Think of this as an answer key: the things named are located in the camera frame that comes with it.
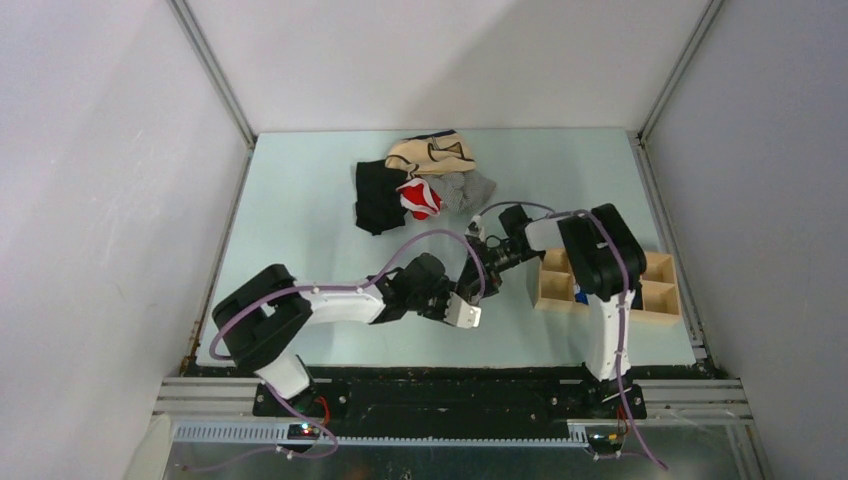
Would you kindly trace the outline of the grey striped underwear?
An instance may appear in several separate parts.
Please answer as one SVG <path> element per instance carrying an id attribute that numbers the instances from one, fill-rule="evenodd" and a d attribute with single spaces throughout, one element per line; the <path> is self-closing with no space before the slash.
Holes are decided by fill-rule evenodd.
<path id="1" fill-rule="evenodd" d="M 477 170 L 437 175 L 428 184 L 440 197 L 442 206 L 453 213 L 477 211 L 496 189 L 496 183 Z"/>

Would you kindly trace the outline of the left circuit board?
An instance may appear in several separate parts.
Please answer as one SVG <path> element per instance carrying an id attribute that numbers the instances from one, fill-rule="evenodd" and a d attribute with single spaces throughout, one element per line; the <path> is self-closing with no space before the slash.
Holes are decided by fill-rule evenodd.
<path id="1" fill-rule="evenodd" d="M 317 441 L 325 437 L 319 426 L 314 424 L 290 423 L 286 430 L 286 440 L 293 441 Z"/>

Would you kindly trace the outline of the wooden compartment box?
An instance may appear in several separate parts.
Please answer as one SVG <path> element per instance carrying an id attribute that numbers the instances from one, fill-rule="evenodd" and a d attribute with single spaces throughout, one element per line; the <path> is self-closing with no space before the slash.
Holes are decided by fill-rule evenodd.
<path id="1" fill-rule="evenodd" d="M 672 255 L 650 251 L 645 255 L 647 268 L 640 277 L 642 307 L 633 307 L 631 321 L 668 327 L 681 323 L 683 312 Z M 577 300 L 576 287 L 565 250 L 548 250 L 538 269 L 534 308 L 588 315 L 589 306 Z"/>

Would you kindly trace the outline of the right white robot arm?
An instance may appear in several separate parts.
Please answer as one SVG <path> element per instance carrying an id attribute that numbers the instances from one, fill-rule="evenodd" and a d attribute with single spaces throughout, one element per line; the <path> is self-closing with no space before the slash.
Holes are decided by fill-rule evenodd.
<path id="1" fill-rule="evenodd" d="M 477 306 L 498 293 L 501 273 L 547 252 L 562 248 L 571 277 L 588 300 L 589 341 L 585 366 L 597 380 L 581 392 L 585 411 L 606 418 L 622 403 L 611 381 L 630 368 L 627 353 L 629 316 L 640 277 L 647 268 L 645 252 L 610 203 L 591 210 L 554 212 L 530 218 L 524 202 L 508 202 L 499 216 L 505 236 L 487 243 L 480 214 L 466 227 L 471 248 L 457 280 L 455 296 Z"/>

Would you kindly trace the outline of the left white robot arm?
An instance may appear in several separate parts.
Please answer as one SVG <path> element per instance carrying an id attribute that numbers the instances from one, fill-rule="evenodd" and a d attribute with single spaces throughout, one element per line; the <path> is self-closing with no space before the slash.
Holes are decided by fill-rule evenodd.
<path id="1" fill-rule="evenodd" d="M 408 313 L 464 329 L 478 327 L 481 317 L 480 308 L 456 292 L 443 264 L 430 254 L 341 285 L 302 283 L 284 265 L 273 264 L 214 308 L 218 332 L 209 351 L 255 374 L 276 392 L 283 409 L 299 417 L 316 403 L 312 378 L 291 345 L 304 327 L 382 324 Z"/>

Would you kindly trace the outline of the beige underwear black trim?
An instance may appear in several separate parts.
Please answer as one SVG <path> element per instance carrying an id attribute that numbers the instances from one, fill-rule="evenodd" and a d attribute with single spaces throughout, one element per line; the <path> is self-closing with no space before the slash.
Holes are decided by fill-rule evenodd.
<path id="1" fill-rule="evenodd" d="M 385 166 L 411 178 L 472 171 L 476 160 L 460 133 L 445 130 L 399 140 L 389 149 Z"/>

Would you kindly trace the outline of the circuit board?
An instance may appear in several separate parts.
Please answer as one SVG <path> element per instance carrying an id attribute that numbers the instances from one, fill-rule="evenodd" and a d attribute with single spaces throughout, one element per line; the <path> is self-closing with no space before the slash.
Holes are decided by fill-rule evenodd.
<path id="1" fill-rule="evenodd" d="M 290 423 L 286 430 L 286 440 L 293 441 L 317 441 L 325 437 L 319 426 L 314 424 Z"/>
<path id="2" fill-rule="evenodd" d="M 589 432 L 587 434 L 586 451 L 602 458 L 612 458 L 620 455 L 626 435 L 612 432 Z"/>

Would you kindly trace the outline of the right circuit board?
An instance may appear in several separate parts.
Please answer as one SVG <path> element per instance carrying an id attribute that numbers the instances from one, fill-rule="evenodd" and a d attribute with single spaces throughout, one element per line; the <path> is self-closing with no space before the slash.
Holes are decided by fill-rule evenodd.
<path id="1" fill-rule="evenodd" d="M 612 432 L 589 432 L 587 434 L 586 451 L 602 458 L 612 458 L 620 455 L 626 435 Z"/>

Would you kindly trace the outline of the red white underwear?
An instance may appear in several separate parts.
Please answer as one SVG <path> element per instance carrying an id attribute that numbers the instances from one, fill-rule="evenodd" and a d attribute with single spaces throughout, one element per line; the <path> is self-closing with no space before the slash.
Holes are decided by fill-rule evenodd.
<path id="1" fill-rule="evenodd" d="M 413 178 L 401 184 L 396 192 L 400 196 L 401 206 L 408 210 L 415 220 L 427 220 L 441 213 L 441 198 L 422 178 Z"/>

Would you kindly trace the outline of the rolled blue underwear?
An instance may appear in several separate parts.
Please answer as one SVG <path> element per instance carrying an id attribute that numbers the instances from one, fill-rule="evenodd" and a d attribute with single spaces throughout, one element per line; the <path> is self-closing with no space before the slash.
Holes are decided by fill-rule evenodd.
<path id="1" fill-rule="evenodd" d="M 579 284 L 574 285 L 574 301 L 579 304 L 589 305 L 588 295 Z"/>

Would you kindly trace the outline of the aluminium frame rail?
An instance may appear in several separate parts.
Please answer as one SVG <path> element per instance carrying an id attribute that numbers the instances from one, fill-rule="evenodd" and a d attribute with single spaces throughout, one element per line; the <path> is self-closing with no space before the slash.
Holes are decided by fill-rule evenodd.
<path id="1" fill-rule="evenodd" d="M 737 471 L 767 477 L 742 384 L 652 377 L 638 371 L 623 393 L 579 380 L 572 369 L 320 368 L 290 408 L 246 376 L 168 377 L 154 410 L 191 440 L 272 445 L 529 445 L 616 456 L 633 446 L 652 463 L 649 432 L 717 428 Z"/>

